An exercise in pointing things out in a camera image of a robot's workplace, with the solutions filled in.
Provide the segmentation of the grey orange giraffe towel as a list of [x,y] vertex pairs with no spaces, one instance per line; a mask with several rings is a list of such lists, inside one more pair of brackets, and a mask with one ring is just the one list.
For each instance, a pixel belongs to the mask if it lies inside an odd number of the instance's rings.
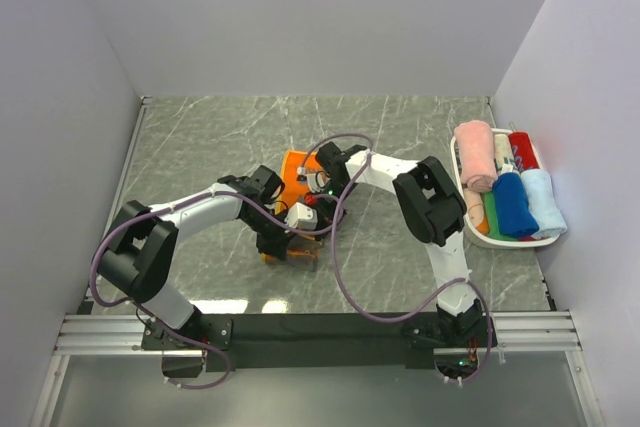
[[306,153],[297,150],[287,150],[281,165],[280,177],[285,184],[281,188],[272,208],[276,214],[281,214],[292,207],[297,201],[304,202],[311,192],[307,175],[315,176],[322,171],[322,167],[316,160],[316,154],[312,153],[305,164],[302,164]]

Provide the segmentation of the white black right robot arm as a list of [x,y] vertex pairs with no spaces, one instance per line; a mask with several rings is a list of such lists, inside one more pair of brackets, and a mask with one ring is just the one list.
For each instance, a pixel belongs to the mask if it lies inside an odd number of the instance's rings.
[[467,207],[458,188],[442,163],[429,156],[421,161],[397,159],[356,145],[341,150],[329,141],[319,147],[316,161],[339,195],[336,210],[341,211],[357,184],[369,185],[393,194],[405,224],[414,238],[426,245],[437,290],[413,310],[381,317],[361,308],[348,292],[340,272],[337,254],[332,254],[338,287],[353,309],[378,323],[405,323],[418,316],[431,302],[437,307],[437,329],[446,346],[461,346],[487,333],[493,344],[493,322],[488,304],[470,281],[464,246],[464,215]]

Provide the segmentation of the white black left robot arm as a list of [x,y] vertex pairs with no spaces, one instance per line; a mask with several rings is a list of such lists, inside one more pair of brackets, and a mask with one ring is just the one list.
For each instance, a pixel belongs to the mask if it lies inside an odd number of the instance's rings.
[[167,339],[176,347],[187,349],[205,342],[208,328],[201,311],[168,281],[176,246],[213,225],[240,220],[256,233],[259,253],[285,260],[294,233],[285,226],[285,213],[270,207],[284,188],[273,170],[260,166],[250,176],[222,177],[208,189],[173,203],[124,204],[92,259],[94,300],[103,307],[123,302],[99,296],[97,277],[102,276],[127,300],[162,322]]

